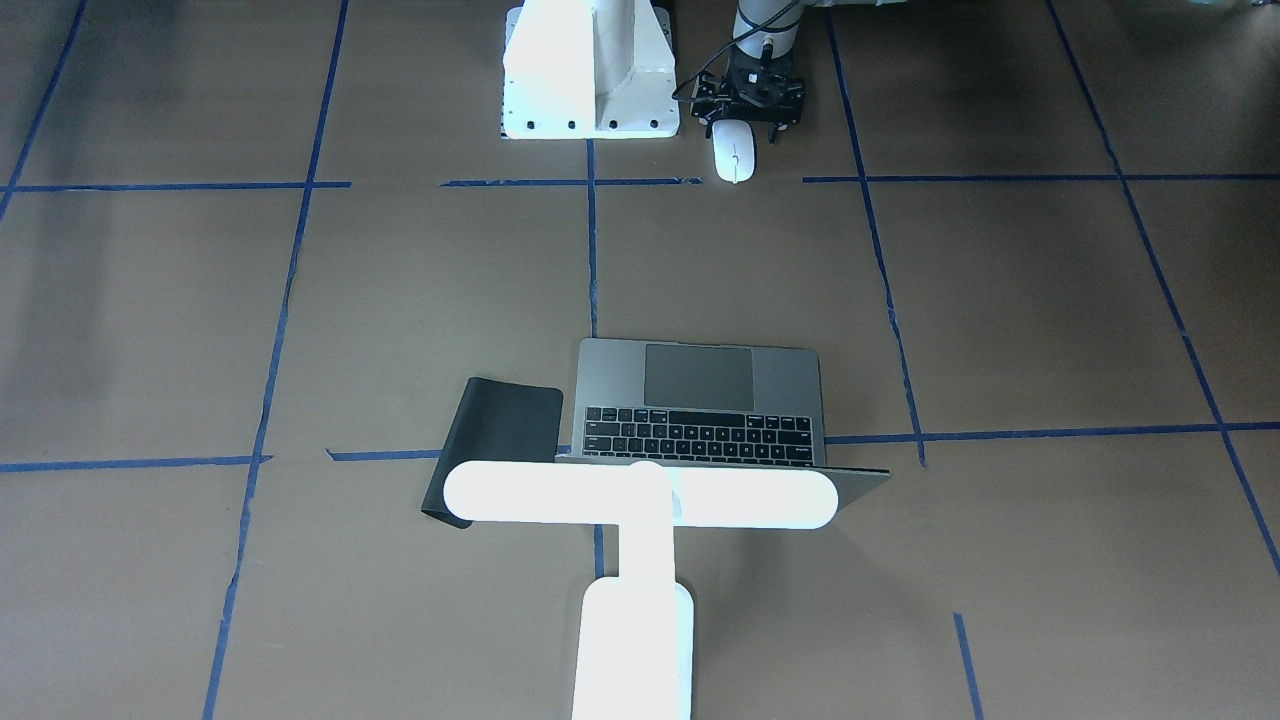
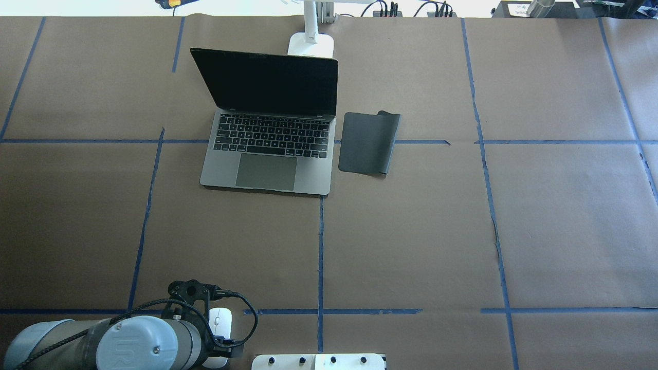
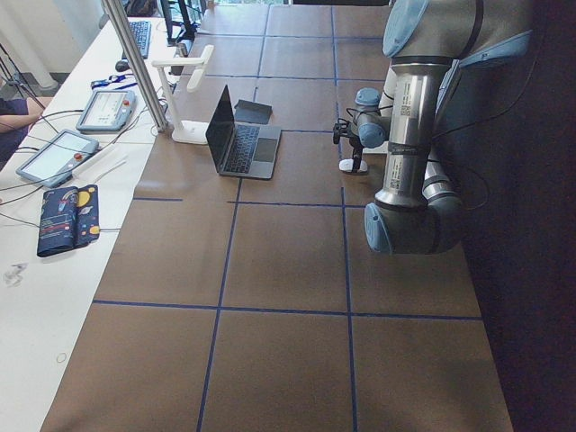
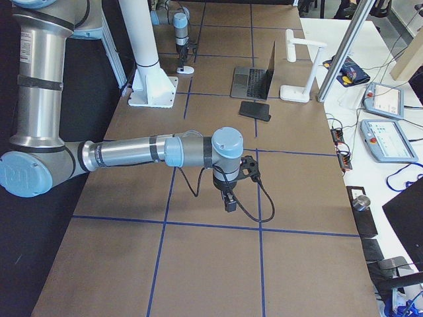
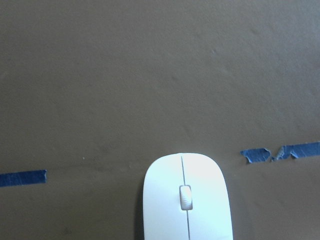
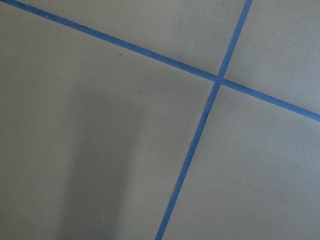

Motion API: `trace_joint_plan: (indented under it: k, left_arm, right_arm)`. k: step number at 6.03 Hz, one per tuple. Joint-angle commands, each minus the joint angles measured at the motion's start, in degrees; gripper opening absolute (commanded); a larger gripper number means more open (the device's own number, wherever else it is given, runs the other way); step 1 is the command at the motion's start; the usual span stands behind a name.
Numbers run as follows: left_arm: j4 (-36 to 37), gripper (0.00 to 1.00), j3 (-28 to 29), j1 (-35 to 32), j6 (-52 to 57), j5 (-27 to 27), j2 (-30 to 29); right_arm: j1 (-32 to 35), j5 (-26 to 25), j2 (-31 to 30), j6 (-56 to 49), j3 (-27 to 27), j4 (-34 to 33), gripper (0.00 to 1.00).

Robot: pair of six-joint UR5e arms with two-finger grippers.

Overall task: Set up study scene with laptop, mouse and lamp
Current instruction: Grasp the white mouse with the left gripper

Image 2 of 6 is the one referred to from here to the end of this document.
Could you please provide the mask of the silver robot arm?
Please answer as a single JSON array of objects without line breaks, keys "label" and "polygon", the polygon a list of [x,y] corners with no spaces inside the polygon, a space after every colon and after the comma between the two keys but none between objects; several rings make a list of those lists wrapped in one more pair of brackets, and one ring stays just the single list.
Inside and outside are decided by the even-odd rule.
[{"label": "silver robot arm", "polygon": [[191,369],[208,359],[199,330],[183,320],[136,316],[40,322],[11,342],[4,369]]}]

